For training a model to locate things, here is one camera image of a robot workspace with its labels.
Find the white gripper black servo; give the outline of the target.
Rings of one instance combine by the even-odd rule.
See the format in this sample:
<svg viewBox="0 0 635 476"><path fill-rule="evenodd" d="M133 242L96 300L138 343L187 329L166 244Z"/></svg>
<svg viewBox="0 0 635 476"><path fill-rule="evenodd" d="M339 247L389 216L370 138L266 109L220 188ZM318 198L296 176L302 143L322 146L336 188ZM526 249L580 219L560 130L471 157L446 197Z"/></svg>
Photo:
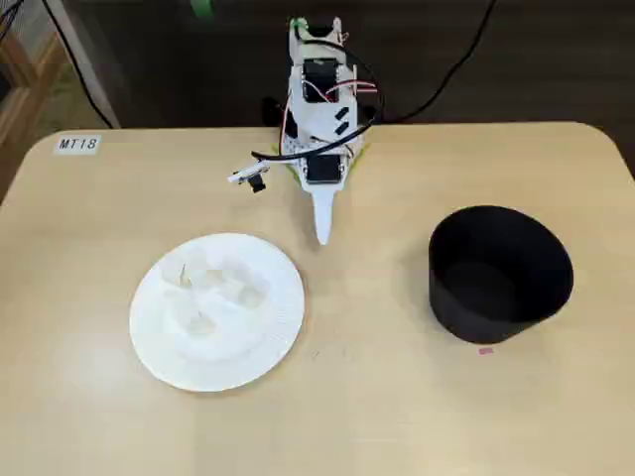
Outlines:
<svg viewBox="0 0 635 476"><path fill-rule="evenodd" d="M302 189L312 193L316 237L321 245L329 241L335 198L344 189L353 165L354 154L350 151L321 154L292 163ZM329 194L323 201L322 194L318 192Z"/></svg>

